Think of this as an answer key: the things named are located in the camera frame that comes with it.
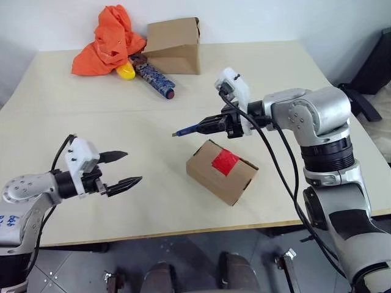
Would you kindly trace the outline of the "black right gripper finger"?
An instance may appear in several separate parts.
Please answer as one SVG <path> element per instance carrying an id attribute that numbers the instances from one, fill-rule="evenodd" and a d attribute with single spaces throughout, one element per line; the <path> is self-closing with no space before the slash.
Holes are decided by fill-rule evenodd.
<path id="1" fill-rule="evenodd" d="M 200 124 L 201 125 L 206 125 L 206 126 L 225 126 L 227 121 L 227 116 L 226 115 L 214 115 L 214 116 L 209 116 L 207 118 L 204 118 Z"/>
<path id="2" fill-rule="evenodd" d="M 225 124 L 219 124 L 219 123 L 199 123 L 196 127 L 196 132 L 201 134 L 214 134 L 218 132 L 225 132 L 226 131 L 226 125 Z"/>

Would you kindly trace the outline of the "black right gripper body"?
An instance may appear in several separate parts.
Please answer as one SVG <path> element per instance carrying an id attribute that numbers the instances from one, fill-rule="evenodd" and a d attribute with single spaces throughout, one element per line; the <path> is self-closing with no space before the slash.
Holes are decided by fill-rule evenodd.
<path id="1" fill-rule="evenodd" d="M 225 129 L 227 137 L 229 139 L 242 137 L 244 132 L 241 126 L 241 115 L 229 105 L 225 105 L 222 108 L 221 114 L 225 115 L 227 118 L 227 126 Z"/>

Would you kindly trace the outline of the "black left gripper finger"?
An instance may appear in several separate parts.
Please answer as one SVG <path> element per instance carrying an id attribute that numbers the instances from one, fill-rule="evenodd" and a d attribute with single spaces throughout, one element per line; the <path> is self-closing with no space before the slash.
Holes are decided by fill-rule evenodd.
<path id="1" fill-rule="evenodd" d="M 99 163 L 100 164 L 108 164 L 111 162 L 115 162 L 125 156 L 127 156 L 128 153 L 124 151 L 106 151 L 103 153 L 100 153 Z"/>
<path id="2" fill-rule="evenodd" d="M 136 177 L 129 177 L 129 178 L 122 179 L 117 184 L 111 186 L 105 185 L 106 196 L 112 197 L 114 195 L 126 192 L 141 180 L 142 180 L 141 176 L 136 176 Z"/>

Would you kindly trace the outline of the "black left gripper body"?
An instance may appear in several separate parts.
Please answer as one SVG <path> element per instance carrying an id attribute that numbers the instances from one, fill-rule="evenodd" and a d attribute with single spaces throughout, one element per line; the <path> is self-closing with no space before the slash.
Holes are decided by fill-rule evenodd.
<path id="1" fill-rule="evenodd" d="M 91 172 L 82 174 L 81 181 L 86 194 L 107 194 L 106 185 L 101 182 L 101 176 L 102 172 L 98 166 L 95 166 Z"/>

